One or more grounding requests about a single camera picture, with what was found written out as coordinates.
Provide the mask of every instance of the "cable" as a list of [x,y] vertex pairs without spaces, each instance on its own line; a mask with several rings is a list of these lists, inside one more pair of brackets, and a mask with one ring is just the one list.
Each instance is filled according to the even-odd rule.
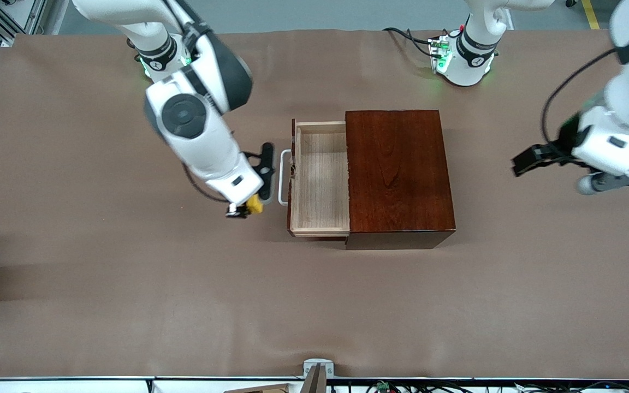
[[217,196],[212,196],[208,194],[207,192],[205,192],[205,190],[203,190],[202,188],[200,188],[200,186],[198,186],[198,184],[195,182],[195,179],[193,179],[193,176],[191,175],[191,171],[188,169],[188,166],[184,164],[183,162],[181,163],[181,165],[183,165],[184,173],[186,174],[188,181],[191,183],[191,186],[195,188],[195,191],[200,192],[201,195],[203,195],[205,198],[210,199],[211,201],[221,202],[224,204],[229,203],[227,199],[218,198]]
[[410,40],[414,46],[417,47],[417,49],[419,50],[419,52],[424,53],[425,55],[429,56],[429,57],[433,57],[434,59],[440,59],[441,56],[437,55],[437,54],[432,54],[429,52],[426,52],[426,50],[423,50],[422,47],[419,46],[418,43],[424,43],[424,44],[429,44],[429,42],[427,40],[421,40],[419,38],[415,38],[412,36],[412,31],[407,29],[407,32],[403,32],[402,30],[399,30],[395,27],[387,27],[386,29],[382,29],[383,32],[395,32],[398,33],[399,35],[402,35],[402,37],[407,38],[407,40]]
[[579,165],[579,166],[582,166],[582,167],[585,167],[585,168],[589,167],[588,165],[584,164],[583,162],[577,162],[574,159],[572,159],[572,157],[567,157],[561,150],[557,149],[557,147],[552,144],[552,142],[550,141],[550,137],[547,134],[547,112],[549,111],[550,105],[552,105],[552,101],[555,99],[557,94],[559,94],[559,92],[561,92],[562,89],[564,89],[565,86],[569,82],[572,82],[572,80],[574,78],[576,78],[577,75],[579,75],[582,72],[584,72],[584,70],[586,70],[587,68],[591,67],[592,65],[596,64],[600,60],[604,59],[608,55],[611,55],[612,53],[615,53],[615,52],[616,52],[615,48],[609,49],[609,50],[605,51],[604,53],[601,53],[600,55],[598,55],[598,56],[594,57],[593,59],[589,60],[586,64],[582,65],[578,70],[575,70],[575,72],[573,72],[572,75],[570,75],[566,80],[564,80],[564,82],[562,82],[555,89],[555,91],[552,92],[552,94],[550,94],[550,97],[548,97],[548,99],[545,102],[545,105],[542,107],[542,112],[540,114],[540,132],[542,134],[542,139],[545,140],[546,144],[548,146],[550,146],[550,149],[552,149],[555,154],[559,155],[563,159],[566,159],[567,161],[569,161],[572,164],[576,164],[576,165]]

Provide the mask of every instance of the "white handle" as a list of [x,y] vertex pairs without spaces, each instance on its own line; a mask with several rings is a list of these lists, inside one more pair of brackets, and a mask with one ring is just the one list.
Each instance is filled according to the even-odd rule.
[[283,157],[287,153],[290,153],[290,149],[280,152],[280,174],[278,174],[278,203],[283,206],[288,206],[288,201],[283,200]]

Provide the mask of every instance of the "wooden box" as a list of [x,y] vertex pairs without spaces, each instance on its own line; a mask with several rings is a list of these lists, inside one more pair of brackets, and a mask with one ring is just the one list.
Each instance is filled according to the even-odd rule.
[[295,122],[288,188],[293,236],[347,249],[434,248],[455,231],[437,110],[346,112]]

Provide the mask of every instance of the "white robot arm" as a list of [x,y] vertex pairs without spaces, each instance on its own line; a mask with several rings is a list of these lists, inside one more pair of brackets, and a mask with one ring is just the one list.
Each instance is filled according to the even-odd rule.
[[[157,62],[145,113],[185,168],[222,194],[228,217],[246,217],[268,202],[273,146],[264,144],[258,165],[240,151],[222,115],[246,104],[252,75],[184,0],[74,0],[85,17],[125,32],[147,63]],[[175,39],[165,26],[182,34]],[[190,62],[177,61],[185,48]]]
[[556,141],[514,158],[517,176],[535,167],[573,163],[591,171],[577,183],[582,194],[629,186],[629,0],[615,8],[610,33],[621,71],[562,125]]
[[494,59],[497,44],[507,29],[506,13],[512,10],[544,10],[554,0],[465,0],[470,7],[464,29],[432,40],[431,59],[435,73],[459,86],[478,83]]

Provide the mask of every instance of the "black circular joint cap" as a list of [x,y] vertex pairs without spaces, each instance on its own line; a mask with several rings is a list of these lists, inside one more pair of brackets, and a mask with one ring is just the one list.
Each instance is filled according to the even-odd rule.
[[184,138],[195,138],[203,133],[205,105],[198,97],[178,94],[167,100],[162,109],[162,123],[169,132]]

